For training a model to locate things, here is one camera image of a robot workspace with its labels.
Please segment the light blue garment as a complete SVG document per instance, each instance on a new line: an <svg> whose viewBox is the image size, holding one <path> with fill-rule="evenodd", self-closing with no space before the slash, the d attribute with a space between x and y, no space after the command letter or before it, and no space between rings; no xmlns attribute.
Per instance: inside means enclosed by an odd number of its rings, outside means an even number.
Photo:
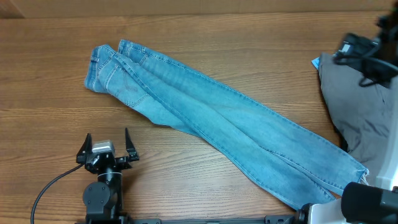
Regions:
<svg viewBox="0 0 398 224"><path fill-rule="evenodd" d="M319 69L319 63L320 63L320 58L317 57L317 58L313 59L313 60L311 61L311 63L312 63L312 65L318 70L318 69Z"/></svg>

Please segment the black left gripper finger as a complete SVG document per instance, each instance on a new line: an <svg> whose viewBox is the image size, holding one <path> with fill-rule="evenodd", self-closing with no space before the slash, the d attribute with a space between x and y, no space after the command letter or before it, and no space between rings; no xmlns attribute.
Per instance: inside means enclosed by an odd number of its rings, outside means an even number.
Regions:
<svg viewBox="0 0 398 224"><path fill-rule="evenodd" d="M83 145L81 146L80 150L78 151L78 156L84 156L86 153L90 152L92 150L92 138L91 134L88 133L86 135L85 141Z"/></svg>
<svg viewBox="0 0 398 224"><path fill-rule="evenodd" d="M126 151L127 151L129 154L136 153L137 151L136 151L136 148L135 148L135 146L134 146L134 144L133 144L133 142L132 142L132 139L131 139L131 137L130 137L128 128L125 128L124 130L125 130L125 145L126 145Z"/></svg>

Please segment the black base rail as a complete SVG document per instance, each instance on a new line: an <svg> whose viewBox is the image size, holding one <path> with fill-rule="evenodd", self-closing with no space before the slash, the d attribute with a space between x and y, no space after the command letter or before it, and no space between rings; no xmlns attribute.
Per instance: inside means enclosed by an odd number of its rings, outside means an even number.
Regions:
<svg viewBox="0 0 398 224"><path fill-rule="evenodd" d="M302 215L266 215L264 218L220 218L161 220L159 218L130 219L128 224L294 224L305 223Z"/></svg>

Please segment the light blue denim jeans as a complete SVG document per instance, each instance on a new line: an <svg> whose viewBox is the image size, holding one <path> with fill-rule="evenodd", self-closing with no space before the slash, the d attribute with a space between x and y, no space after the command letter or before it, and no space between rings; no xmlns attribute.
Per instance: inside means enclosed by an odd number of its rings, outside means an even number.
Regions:
<svg viewBox="0 0 398 224"><path fill-rule="evenodd" d="M198 136L288 206L328 203L368 169L325 138L189 66L122 40L95 47L85 86Z"/></svg>

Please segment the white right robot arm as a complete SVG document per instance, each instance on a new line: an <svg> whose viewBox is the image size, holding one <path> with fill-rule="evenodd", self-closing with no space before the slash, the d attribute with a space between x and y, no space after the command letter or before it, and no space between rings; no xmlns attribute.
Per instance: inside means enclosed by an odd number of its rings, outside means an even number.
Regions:
<svg viewBox="0 0 398 224"><path fill-rule="evenodd" d="M308 203L266 223L397 222L397 36L346 34L338 51L321 55L320 86L344 151L371 168L369 182L350 182L341 198Z"/></svg>

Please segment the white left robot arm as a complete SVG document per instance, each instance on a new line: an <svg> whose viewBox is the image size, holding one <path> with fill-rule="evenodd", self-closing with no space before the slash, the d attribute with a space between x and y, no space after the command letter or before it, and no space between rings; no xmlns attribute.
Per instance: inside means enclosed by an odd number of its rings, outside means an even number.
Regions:
<svg viewBox="0 0 398 224"><path fill-rule="evenodd" d="M131 169L131 162L138 161L128 129L124 130L126 156L115 156L110 140L94 143L90 134L76 155L76 163L88 172L97 175L97 181L89 184L83 192L86 207L86 223L132 223L132 218L123 212L123 174Z"/></svg>

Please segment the grey trousers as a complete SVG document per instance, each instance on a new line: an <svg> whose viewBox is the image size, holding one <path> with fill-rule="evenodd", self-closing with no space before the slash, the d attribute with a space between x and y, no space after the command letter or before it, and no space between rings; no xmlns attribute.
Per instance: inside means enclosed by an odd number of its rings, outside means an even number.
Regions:
<svg viewBox="0 0 398 224"><path fill-rule="evenodd" d="M381 85L360 87L362 73L333 62L322 53L320 87L332 122L347 143L346 151L369 169L370 185L384 163L392 121L392 90Z"/></svg>

